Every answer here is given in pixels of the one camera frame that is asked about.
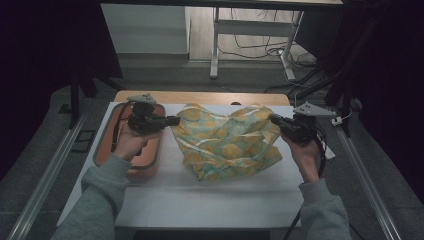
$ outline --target black curtain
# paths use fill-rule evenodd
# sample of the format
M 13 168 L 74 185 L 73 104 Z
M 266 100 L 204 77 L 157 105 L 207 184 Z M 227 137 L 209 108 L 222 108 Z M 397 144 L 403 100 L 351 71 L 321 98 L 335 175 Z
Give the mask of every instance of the black curtain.
M 354 94 L 365 128 L 424 203 L 424 8 L 393 1 L 357 61 Z
M 100 4 L 94 0 L 2 1 L 0 177 L 43 121 L 51 94 L 75 73 L 122 78 Z

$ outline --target white tabletop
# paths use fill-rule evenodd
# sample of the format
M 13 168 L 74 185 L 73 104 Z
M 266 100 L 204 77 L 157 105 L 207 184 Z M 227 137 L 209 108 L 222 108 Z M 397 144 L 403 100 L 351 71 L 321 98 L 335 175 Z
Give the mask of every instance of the white tabletop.
M 81 196 L 80 181 L 94 166 L 93 156 L 107 120 L 117 102 L 110 104 L 80 176 L 60 216 L 58 225 Z M 167 115 L 175 115 L 183 104 L 163 104 Z M 203 105 L 230 114 L 243 106 Z M 269 106 L 291 117 L 292 107 Z M 149 180 L 131 180 L 116 226 L 134 228 L 276 228 L 287 227 L 296 216 L 303 198 L 298 185 L 301 175 L 290 150 L 281 138 L 275 144 L 283 160 L 253 176 L 220 182 L 199 182 L 182 164 L 183 154 L 171 129 L 164 130 L 159 169 Z

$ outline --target metal bracket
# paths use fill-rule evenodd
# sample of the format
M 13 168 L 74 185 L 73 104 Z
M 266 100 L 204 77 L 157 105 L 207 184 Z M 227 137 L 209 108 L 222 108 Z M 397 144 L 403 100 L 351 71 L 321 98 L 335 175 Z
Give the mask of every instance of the metal bracket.
M 131 96 L 131 97 L 128 97 L 127 100 L 131 102 L 156 104 L 156 100 L 152 97 L 152 95 L 150 95 L 150 93 L 139 95 L 139 96 Z
M 299 113 L 305 116 L 336 116 L 335 112 L 320 108 L 308 102 L 300 105 L 299 107 L 293 109 L 293 112 Z

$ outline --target crumpled fabric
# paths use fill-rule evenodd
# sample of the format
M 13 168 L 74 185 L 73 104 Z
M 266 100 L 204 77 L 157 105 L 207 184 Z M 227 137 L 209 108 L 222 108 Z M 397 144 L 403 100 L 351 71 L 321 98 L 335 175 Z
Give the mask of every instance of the crumpled fabric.
M 268 119 L 272 110 L 259 105 L 224 116 L 198 104 L 187 104 L 171 127 L 181 149 L 183 164 L 199 181 L 248 176 L 260 172 L 282 155 L 273 146 L 280 129 Z

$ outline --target wooden board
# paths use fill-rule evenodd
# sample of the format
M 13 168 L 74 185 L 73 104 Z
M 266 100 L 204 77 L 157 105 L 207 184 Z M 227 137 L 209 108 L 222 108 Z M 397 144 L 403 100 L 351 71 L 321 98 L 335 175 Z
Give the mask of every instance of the wooden board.
M 146 93 L 150 93 L 157 103 L 160 104 L 198 103 L 231 105 L 233 102 L 239 102 L 241 105 L 290 106 L 289 99 L 286 95 L 261 93 L 120 91 L 116 94 L 115 102 L 126 102 L 129 96 Z

